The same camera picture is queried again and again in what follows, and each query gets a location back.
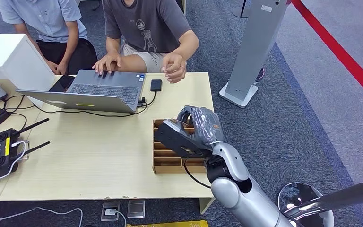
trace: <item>robotic arm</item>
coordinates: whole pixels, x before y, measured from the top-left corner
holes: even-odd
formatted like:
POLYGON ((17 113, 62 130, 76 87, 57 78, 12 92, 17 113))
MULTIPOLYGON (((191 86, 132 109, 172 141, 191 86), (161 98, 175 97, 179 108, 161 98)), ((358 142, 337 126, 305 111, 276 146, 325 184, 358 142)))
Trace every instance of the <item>robotic arm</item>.
POLYGON ((239 152, 224 142, 218 116, 204 107, 185 106, 177 120, 165 120, 155 139, 181 157, 202 157, 215 198, 244 227, 291 227, 252 178, 239 152), (184 125, 193 124, 189 135, 184 125))

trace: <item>black pants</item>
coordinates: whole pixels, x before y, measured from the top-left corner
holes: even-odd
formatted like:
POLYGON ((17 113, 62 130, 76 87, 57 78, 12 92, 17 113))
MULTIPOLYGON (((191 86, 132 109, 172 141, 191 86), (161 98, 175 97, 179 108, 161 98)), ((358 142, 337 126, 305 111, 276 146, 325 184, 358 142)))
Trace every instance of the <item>black pants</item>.
MULTIPOLYGON (((37 40, 44 57, 59 64, 65 54, 67 43, 43 42, 37 40)), ((98 61, 93 45, 87 39, 79 39, 67 69, 67 74, 77 74, 79 70, 90 70, 98 61)))

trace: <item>black phone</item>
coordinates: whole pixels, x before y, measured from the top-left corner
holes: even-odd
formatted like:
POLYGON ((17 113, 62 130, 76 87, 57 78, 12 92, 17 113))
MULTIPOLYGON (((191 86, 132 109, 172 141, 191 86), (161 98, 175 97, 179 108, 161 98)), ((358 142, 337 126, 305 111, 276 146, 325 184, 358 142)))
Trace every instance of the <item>black phone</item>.
POLYGON ((49 91, 54 92, 66 92, 70 87, 71 83, 74 81, 74 76, 63 75, 59 80, 52 86, 49 91))

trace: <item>hand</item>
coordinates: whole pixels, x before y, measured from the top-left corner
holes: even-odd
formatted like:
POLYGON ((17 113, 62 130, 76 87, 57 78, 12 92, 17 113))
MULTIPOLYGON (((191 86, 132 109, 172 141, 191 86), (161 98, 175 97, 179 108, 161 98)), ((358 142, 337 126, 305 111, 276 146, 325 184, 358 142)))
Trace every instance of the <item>hand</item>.
POLYGON ((66 75, 66 71, 68 70, 68 63, 61 61, 56 69, 56 72, 59 75, 66 75))
POLYGON ((177 53, 169 53, 162 60, 162 72, 171 84, 177 83, 186 76, 186 61, 177 53))
POLYGON ((109 73, 111 73, 112 61, 117 62, 117 67, 120 67, 121 66, 120 54, 117 52, 107 53, 101 60, 97 61, 97 63, 95 63, 95 65, 93 65, 93 69, 95 69, 95 72, 99 72, 99 74, 101 75, 106 67, 106 69, 109 71, 109 73))
POLYGON ((52 70, 53 73, 57 74, 57 68, 58 68, 58 65, 53 63, 52 61, 48 61, 45 59, 45 62, 48 64, 49 68, 52 70))

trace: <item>laptop sticker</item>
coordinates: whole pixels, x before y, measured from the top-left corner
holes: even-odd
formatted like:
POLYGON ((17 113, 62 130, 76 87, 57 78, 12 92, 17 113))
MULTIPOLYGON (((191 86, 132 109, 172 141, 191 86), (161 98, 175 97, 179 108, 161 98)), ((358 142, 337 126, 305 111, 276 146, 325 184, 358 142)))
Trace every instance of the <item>laptop sticker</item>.
POLYGON ((82 105, 82 106, 94 106, 94 105, 89 105, 89 104, 76 104, 76 105, 82 105))

